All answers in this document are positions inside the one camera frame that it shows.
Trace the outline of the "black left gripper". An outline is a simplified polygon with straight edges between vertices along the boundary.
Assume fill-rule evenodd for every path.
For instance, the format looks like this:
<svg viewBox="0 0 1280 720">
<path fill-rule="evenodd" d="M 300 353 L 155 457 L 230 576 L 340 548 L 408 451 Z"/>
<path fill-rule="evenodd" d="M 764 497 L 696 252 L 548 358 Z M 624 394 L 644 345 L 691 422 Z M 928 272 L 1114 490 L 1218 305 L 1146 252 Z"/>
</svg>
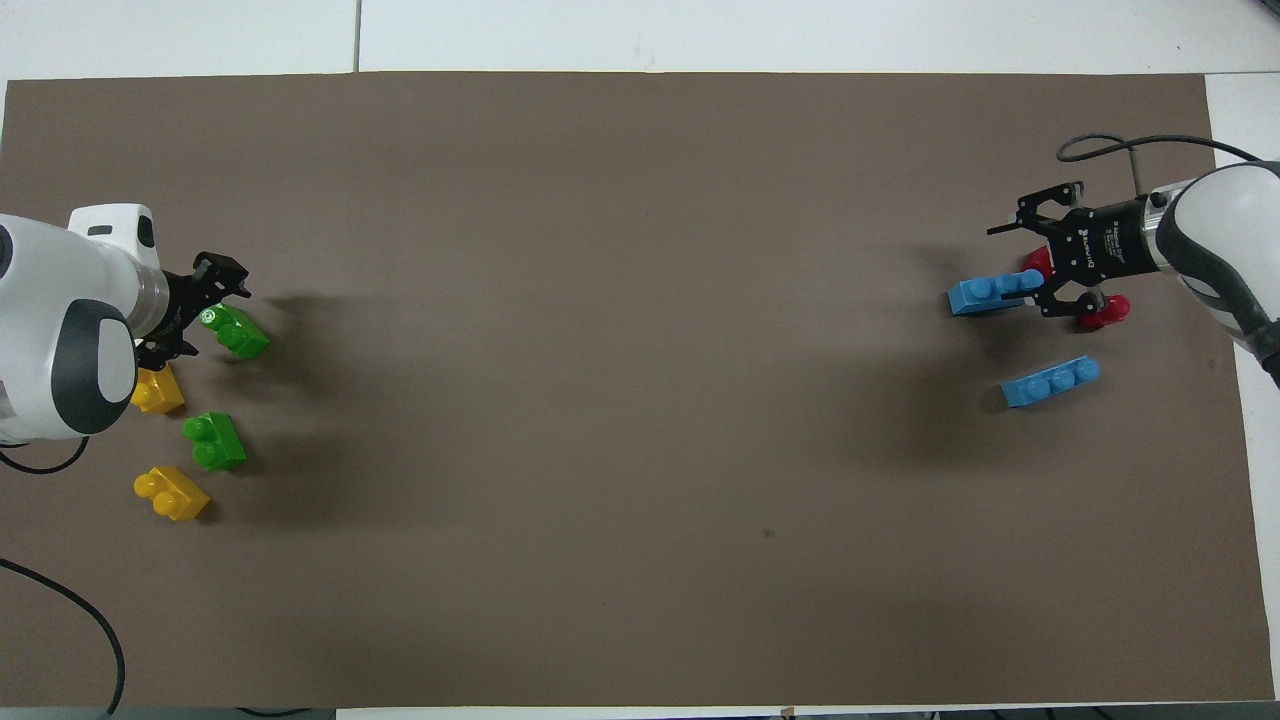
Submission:
<svg viewBox="0 0 1280 720">
<path fill-rule="evenodd" d="M 184 333 L 204 310 L 200 302 L 229 296 L 250 299 L 251 292 L 244 286 L 248 275 L 248 270 L 234 258 L 218 252 L 198 252 L 193 272 L 187 275 L 164 272 L 166 305 L 157 324 L 134 345 L 138 368 L 160 372 L 179 357 L 198 356 L 198 348 L 186 340 Z"/>
</svg>

